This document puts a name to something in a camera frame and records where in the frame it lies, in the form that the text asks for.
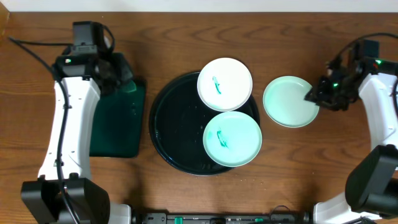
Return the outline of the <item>green sponge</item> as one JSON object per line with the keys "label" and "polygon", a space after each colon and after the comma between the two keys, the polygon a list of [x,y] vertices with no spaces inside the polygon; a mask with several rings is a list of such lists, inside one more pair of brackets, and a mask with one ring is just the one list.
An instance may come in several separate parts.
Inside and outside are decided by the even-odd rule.
{"label": "green sponge", "polygon": [[132,93],[137,90],[137,86],[133,80],[129,80],[121,86],[120,90],[124,93]]}

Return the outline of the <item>mint green plate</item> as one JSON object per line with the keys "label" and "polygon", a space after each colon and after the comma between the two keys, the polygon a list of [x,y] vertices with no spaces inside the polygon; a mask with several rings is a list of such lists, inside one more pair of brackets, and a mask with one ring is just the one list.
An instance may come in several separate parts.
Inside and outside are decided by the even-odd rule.
{"label": "mint green plate", "polygon": [[217,164],[225,167],[243,166],[251,162],[261,150],[261,129],[245,113],[220,113],[206,125],[203,146]]}
{"label": "mint green plate", "polygon": [[263,105],[267,115],[276,123],[288,128],[301,128],[310,124],[320,107],[304,100],[312,89],[311,84],[295,76],[283,76],[267,85]]}

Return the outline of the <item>white plate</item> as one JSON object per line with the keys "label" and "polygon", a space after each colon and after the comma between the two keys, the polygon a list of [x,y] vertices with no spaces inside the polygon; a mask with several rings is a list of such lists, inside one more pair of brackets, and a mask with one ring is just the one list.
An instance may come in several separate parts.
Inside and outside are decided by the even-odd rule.
{"label": "white plate", "polygon": [[200,71],[197,91],[207,107],[220,112],[233,111],[251,96],[252,75],[239,60],[217,58]]}

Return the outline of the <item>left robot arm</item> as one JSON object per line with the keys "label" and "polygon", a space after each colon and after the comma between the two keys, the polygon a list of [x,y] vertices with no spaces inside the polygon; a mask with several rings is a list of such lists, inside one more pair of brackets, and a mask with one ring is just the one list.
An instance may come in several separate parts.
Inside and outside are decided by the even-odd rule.
{"label": "left robot arm", "polygon": [[55,113],[46,157],[35,181],[22,184],[21,198],[37,223],[132,223],[126,204],[112,203],[91,181],[90,142],[100,88],[96,55],[59,56]]}

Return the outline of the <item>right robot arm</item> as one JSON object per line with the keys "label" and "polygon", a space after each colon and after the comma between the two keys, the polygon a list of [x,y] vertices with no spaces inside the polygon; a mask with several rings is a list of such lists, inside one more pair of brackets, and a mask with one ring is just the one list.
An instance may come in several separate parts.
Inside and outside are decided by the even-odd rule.
{"label": "right robot arm", "polygon": [[371,152],[349,174],[343,193],[313,209],[314,223],[364,223],[397,217],[397,63],[374,57],[331,65],[305,100],[332,111],[363,102]]}

